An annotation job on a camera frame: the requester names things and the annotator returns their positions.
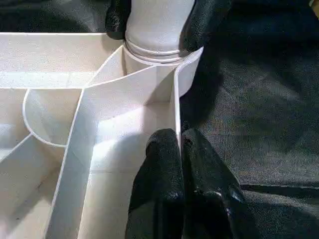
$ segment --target white panel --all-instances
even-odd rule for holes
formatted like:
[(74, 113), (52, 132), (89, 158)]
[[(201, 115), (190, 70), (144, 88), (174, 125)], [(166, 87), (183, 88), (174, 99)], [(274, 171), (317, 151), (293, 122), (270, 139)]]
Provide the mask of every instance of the white panel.
[(149, 67), (120, 80), (89, 87), (84, 99), (91, 102), (97, 120), (106, 120), (146, 104), (157, 87), (156, 67)]
[(119, 47), (105, 61), (90, 82), (90, 85), (108, 82), (149, 67), (149, 65), (131, 58), (123, 49), (123, 46)]
[(78, 235), (89, 171), (72, 152), (63, 163), (46, 239), (76, 239)]
[(178, 77), (174, 75), (174, 84), (169, 102), (169, 113), (170, 122), (175, 125), (175, 133), (179, 149), (181, 150), (181, 125), (180, 125), (180, 104), (179, 104), (179, 88), (178, 88)]
[(78, 239), (124, 239), (135, 174), (90, 174)]
[(122, 43), (104, 33), (0, 33), (0, 87), (82, 87)]
[(27, 128), (39, 140), (64, 146), (81, 90), (29, 90), (23, 103)]
[(176, 65), (157, 66), (157, 87), (152, 94), (152, 102), (168, 102), (173, 87)]
[(81, 95), (53, 203), (46, 238), (77, 237), (97, 123), (89, 99)]
[(0, 160), (29, 135), (22, 118), (26, 90), (0, 89)]
[(7, 239), (43, 239), (60, 170), (51, 173), (7, 220)]
[(158, 129), (174, 128), (169, 103), (140, 107), (98, 125), (91, 172), (134, 172), (140, 168), (149, 137)]
[(185, 58), (185, 60), (176, 68), (175, 78), (178, 82), (179, 97), (186, 94), (190, 89), (196, 69), (200, 60), (200, 56), (204, 50), (204, 47), (191, 53)]
[(31, 135), (23, 140), (0, 162), (0, 219), (13, 213), (57, 167), (47, 145)]
[(96, 71), (121, 44), (106, 34), (1, 33), (0, 71)]

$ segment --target cylindrical pipe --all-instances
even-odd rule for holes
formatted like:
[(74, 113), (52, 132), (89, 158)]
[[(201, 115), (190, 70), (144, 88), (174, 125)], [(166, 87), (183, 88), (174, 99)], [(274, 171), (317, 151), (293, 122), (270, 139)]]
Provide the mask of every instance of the cylindrical pipe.
[(158, 63), (181, 60), (182, 32), (195, 0), (132, 0), (127, 47), (137, 57)]

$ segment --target gloved hand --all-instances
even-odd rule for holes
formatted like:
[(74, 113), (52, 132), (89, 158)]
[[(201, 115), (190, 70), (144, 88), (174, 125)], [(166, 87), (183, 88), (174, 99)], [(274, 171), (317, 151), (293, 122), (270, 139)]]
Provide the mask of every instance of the gloved hand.
[(175, 132), (162, 129), (148, 140), (146, 158), (132, 188), (127, 239), (181, 238), (184, 182)]
[(196, 129), (182, 135), (186, 238), (257, 239), (239, 183)]
[[(185, 27), (184, 46), (198, 50), (225, 17), (232, 0), (196, 0)], [(126, 23), (131, 12), (131, 0), (111, 0), (106, 14), (106, 31), (115, 39), (125, 37)]]
[(187, 130), (182, 151), (183, 160), (171, 129), (150, 137), (133, 184), (126, 239), (178, 239), (183, 228), (184, 238), (257, 239), (236, 178), (204, 136)]

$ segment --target white plastic structure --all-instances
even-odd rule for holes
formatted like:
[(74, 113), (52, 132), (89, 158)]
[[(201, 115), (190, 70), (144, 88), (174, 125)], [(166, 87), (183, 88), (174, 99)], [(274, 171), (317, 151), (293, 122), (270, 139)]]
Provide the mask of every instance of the white plastic structure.
[(179, 139), (201, 52), (154, 64), (105, 34), (1, 33), (0, 238), (124, 238), (146, 142)]

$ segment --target fabric surface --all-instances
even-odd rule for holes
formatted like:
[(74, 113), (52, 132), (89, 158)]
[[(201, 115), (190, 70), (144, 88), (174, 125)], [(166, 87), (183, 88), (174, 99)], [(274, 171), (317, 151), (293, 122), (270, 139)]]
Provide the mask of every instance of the fabric surface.
[(110, 0), (2, 0), (2, 32), (104, 32)]
[(306, 8), (278, 13), (278, 22), (269, 9), (244, 13), (230, 12), (234, 20), (206, 45), (181, 99), (182, 123), (197, 127), (236, 175), (261, 238), (314, 239), (319, 23)]

